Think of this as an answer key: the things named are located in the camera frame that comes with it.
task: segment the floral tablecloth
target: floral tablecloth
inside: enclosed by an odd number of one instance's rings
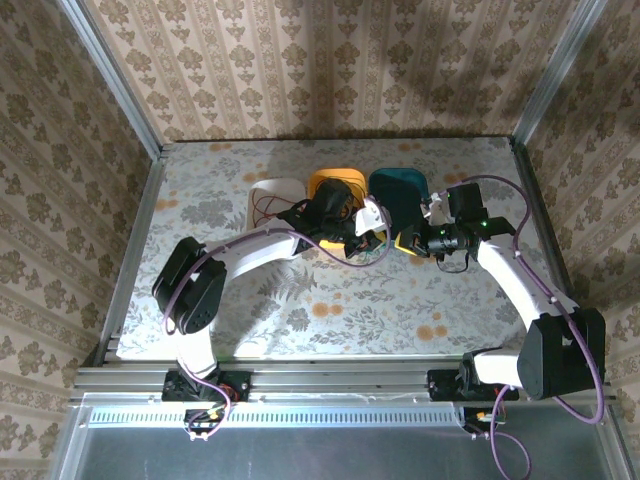
[[[293,177],[306,185],[314,171],[327,167],[353,167],[366,177],[381,167],[412,167],[425,174],[430,191],[479,173],[520,183],[505,138],[175,145],[118,356],[175,358],[151,286],[181,238],[219,240],[241,232],[254,182]],[[525,211],[518,194],[495,181],[483,181],[481,188],[490,214],[517,225]],[[532,221],[521,239],[525,254],[546,270]],[[446,266],[461,265],[463,257],[454,255]],[[382,264],[358,271],[317,250],[264,265],[227,286],[218,318],[212,329],[215,352],[239,358],[461,353],[516,343],[524,334],[513,305],[473,261],[467,273],[446,274],[395,249]]]

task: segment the purple cable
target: purple cable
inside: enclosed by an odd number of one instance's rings
[[[176,301],[178,300],[178,296],[180,296],[180,293],[182,292],[182,290],[184,289],[185,285],[187,284],[187,282],[191,278],[191,275],[193,275],[204,264],[204,262],[209,260],[211,257],[213,257],[215,255],[218,255],[220,252],[223,252],[225,249],[233,248],[236,245],[244,243],[244,242],[246,242],[248,240],[252,240],[254,238],[264,237],[264,236],[267,236],[267,235],[271,235],[273,233],[285,233],[285,234],[290,235],[292,237],[296,237],[296,238],[298,238],[300,240],[304,240],[305,242],[307,242],[311,246],[320,249],[329,258],[335,260],[336,262],[338,262],[341,265],[344,265],[344,266],[350,267],[350,268],[373,267],[374,265],[377,265],[378,263],[382,262],[382,260],[384,260],[385,257],[389,254],[389,250],[391,250],[391,227],[389,225],[389,219],[387,218],[384,210],[378,204],[378,202],[375,201],[372,197],[367,197],[367,198],[369,200],[371,200],[371,202],[380,211],[380,214],[382,215],[382,218],[384,220],[384,226],[385,226],[385,230],[386,230],[386,234],[387,234],[387,240],[386,240],[387,244],[385,246],[385,249],[382,251],[382,253],[380,254],[380,256],[378,258],[376,258],[372,262],[361,264],[361,265],[360,264],[356,264],[356,263],[345,262],[341,258],[336,257],[334,254],[332,254],[326,248],[321,247],[318,243],[316,243],[311,238],[307,237],[306,235],[304,235],[304,234],[302,234],[300,232],[296,232],[295,230],[292,230],[292,229],[289,229],[289,228],[280,228],[280,227],[278,227],[278,228],[269,228],[269,229],[259,230],[257,232],[249,233],[249,234],[247,234],[247,235],[245,235],[243,237],[239,237],[239,238],[236,238],[234,240],[231,240],[226,245],[220,245],[220,246],[214,248],[213,250],[211,250],[210,252],[207,252],[205,255],[203,255],[198,260],[196,260],[196,262],[191,266],[191,268],[189,270],[187,270],[187,273],[185,273],[184,277],[182,277],[182,279],[180,280],[180,282],[176,286],[176,289],[174,290],[173,295],[171,295],[171,298],[169,299],[169,303],[167,304],[167,307],[165,308],[164,315],[162,317],[162,325],[163,325],[165,333],[167,335],[171,336],[176,332],[176,328],[175,327],[174,327],[173,330],[169,330],[169,325],[168,325],[169,316],[171,315],[173,307],[175,306]]]
[[[522,477],[523,480],[526,480],[531,476],[531,457],[529,456],[529,452],[527,451],[526,447],[520,440],[518,440],[513,435],[509,435],[508,433],[504,433],[504,432],[496,432],[495,418],[496,418],[496,415],[498,414],[498,405],[500,404],[500,402],[502,401],[502,398],[505,396],[505,394],[509,391],[510,388],[511,387],[509,385],[505,385],[504,387],[502,387],[502,390],[500,390],[500,393],[496,397],[496,403],[493,404],[493,409],[491,410],[491,424],[490,424],[490,430],[489,430],[489,441],[491,442],[491,453],[493,454],[493,460],[496,463],[496,467],[498,467],[498,470],[500,470],[500,473],[502,474],[502,476],[507,480],[510,480],[511,477],[509,477],[509,475],[507,475],[507,472],[504,471],[504,468],[502,468],[502,464],[500,463],[500,458],[498,458],[498,450],[496,448],[496,436],[508,438],[513,443],[518,445],[518,447],[520,447],[520,450],[522,450],[522,453],[524,453],[524,457],[527,461],[527,473],[525,473],[524,477]]]
[[[506,183],[507,185],[517,190],[517,192],[522,196],[524,203],[527,207],[527,210],[522,221],[518,225],[518,228],[516,229],[515,235],[513,236],[513,250],[514,252],[520,252],[520,248],[518,246],[520,233],[522,232],[522,229],[524,228],[527,220],[529,220],[529,217],[531,216],[531,205],[529,203],[529,197],[527,197],[527,194],[519,185],[515,184],[511,180],[508,180],[506,178],[503,178],[497,175],[473,175],[455,184],[454,187],[462,183],[470,182],[477,179],[491,179],[491,180],[498,180],[500,182]],[[573,415],[577,419],[583,421],[584,423],[587,423],[590,425],[595,425],[597,423],[600,423],[602,421],[602,418],[604,417],[604,388],[602,386],[602,382],[600,381],[600,376],[598,374],[598,367],[596,365],[595,360],[593,359],[593,355],[591,355],[591,352],[589,351],[589,348],[587,347],[587,344],[584,338],[580,334],[580,331],[578,330],[578,327],[576,326],[575,322],[571,319],[569,312],[567,312],[564,306],[555,298],[555,295],[553,294],[551,289],[536,274],[536,272],[533,271],[533,269],[529,266],[529,264],[524,259],[524,257],[522,255],[518,255],[518,254],[516,255],[517,255],[516,256],[517,262],[520,264],[522,269],[525,272],[527,272],[529,277],[531,277],[531,279],[538,286],[538,288],[540,288],[540,290],[542,290],[542,292],[549,298],[549,301],[552,302],[555,305],[555,307],[558,309],[558,311],[562,314],[562,316],[564,317],[565,321],[569,326],[569,329],[571,330],[571,333],[573,334],[576,341],[578,342],[578,346],[580,347],[580,350],[582,350],[582,354],[584,355],[587,365],[589,366],[589,371],[591,372],[591,376],[593,378],[593,384],[596,389],[598,406],[597,406],[595,415],[592,418],[589,418],[582,415],[578,411],[576,411],[562,398],[554,397],[554,400],[558,402],[558,404],[561,405],[567,412],[569,412],[571,415]]]
[[[458,185],[461,185],[463,183],[467,183],[473,180],[479,180],[479,179],[497,180],[499,182],[506,183],[507,185],[515,189],[520,194],[520,196],[522,196],[522,199],[524,200],[524,203],[526,205],[526,212],[524,214],[524,217],[520,221],[518,228],[516,228],[516,232],[513,236],[513,251],[514,251],[514,254],[516,255],[516,261],[520,264],[522,269],[525,272],[527,272],[527,275],[529,275],[529,277],[538,286],[538,288],[540,288],[540,290],[542,290],[542,292],[549,298],[549,301],[555,305],[555,307],[558,309],[558,311],[562,314],[565,321],[567,322],[567,325],[569,326],[571,333],[573,334],[576,341],[578,342],[578,346],[580,347],[580,350],[584,355],[587,365],[589,366],[589,371],[591,372],[591,376],[593,378],[593,384],[596,389],[598,406],[597,406],[595,415],[589,418],[579,413],[575,408],[569,405],[561,397],[553,397],[553,398],[560,406],[562,406],[567,412],[569,412],[571,415],[576,417],[578,420],[581,420],[584,423],[587,423],[590,425],[595,425],[597,423],[600,423],[602,421],[602,418],[604,417],[604,387],[602,385],[602,382],[600,381],[600,376],[598,374],[598,367],[596,365],[595,360],[593,359],[593,355],[591,355],[591,352],[589,351],[589,348],[587,347],[587,344],[584,338],[580,334],[580,331],[578,330],[578,327],[576,326],[575,322],[571,319],[569,312],[567,312],[564,306],[555,298],[555,295],[553,294],[551,289],[547,287],[544,281],[536,274],[536,272],[533,271],[533,269],[529,266],[529,264],[524,259],[524,257],[520,254],[520,248],[518,246],[520,233],[522,232],[522,229],[524,228],[525,224],[529,220],[529,217],[531,216],[531,204],[529,203],[529,197],[527,197],[527,194],[519,185],[515,184],[509,179],[506,179],[504,177],[500,177],[497,175],[472,175],[471,177],[465,178],[464,180],[456,183],[455,185],[453,185],[453,187],[456,187]],[[444,192],[441,192],[440,196],[443,196],[445,193],[447,193],[446,190]],[[500,470],[500,473],[504,476],[504,478],[508,479],[509,477],[507,476],[504,469],[502,468],[502,465],[500,464],[500,460],[498,458],[498,454],[495,446],[495,436],[496,435],[503,436],[512,440],[514,443],[516,443],[520,447],[520,449],[524,452],[525,457],[527,458],[528,468],[527,468],[527,474],[525,475],[524,478],[529,478],[529,475],[531,474],[531,459],[522,442],[520,442],[520,440],[518,440],[516,437],[509,435],[507,433],[496,432],[495,418],[498,410],[498,405],[500,404],[502,397],[505,395],[505,393],[508,391],[509,388],[510,387],[508,385],[505,385],[502,388],[502,390],[500,391],[500,394],[496,398],[496,402],[493,405],[491,426],[490,426],[491,428],[490,428],[490,434],[489,434],[489,440],[491,441],[491,451],[493,453],[493,459],[496,463],[496,466],[498,467],[498,470]]]

